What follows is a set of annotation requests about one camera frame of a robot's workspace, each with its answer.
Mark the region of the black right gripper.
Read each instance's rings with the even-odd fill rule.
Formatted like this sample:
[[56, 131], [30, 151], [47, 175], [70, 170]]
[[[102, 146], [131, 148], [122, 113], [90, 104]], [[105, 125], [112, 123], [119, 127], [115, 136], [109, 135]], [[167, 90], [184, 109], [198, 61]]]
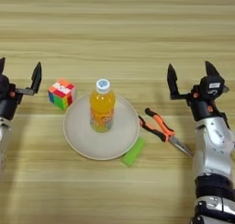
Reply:
[[[205, 61], [207, 76], [219, 76], [216, 67], [208, 61]], [[174, 67], [169, 64], [167, 71], [167, 83], [170, 90], [172, 100], [185, 99], [188, 106], [191, 108], [195, 121], [206, 118], [220, 117], [227, 120], [226, 114], [220, 112], [214, 100], [207, 100], [200, 96], [195, 97], [189, 94], [180, 94], [177, 86], [177, 75]]]

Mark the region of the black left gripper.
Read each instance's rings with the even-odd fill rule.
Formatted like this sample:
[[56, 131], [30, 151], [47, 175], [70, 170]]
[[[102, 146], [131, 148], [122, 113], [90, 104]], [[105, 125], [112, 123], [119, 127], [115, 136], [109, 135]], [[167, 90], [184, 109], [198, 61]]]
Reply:
[[[0, 59], [0, 74], [3, 73], [6, 58]], [[34, 95], [39, 91], [42, 77], [41, 63], [38, 62], [31, 76], [31, 87], [25, 89], [16, 88], [15, 84], [9, 85], [6, 94], [0, 95], [0, 117], [12, 119], [16, 113], [17, 106], [21, 103], [23, 95]]]

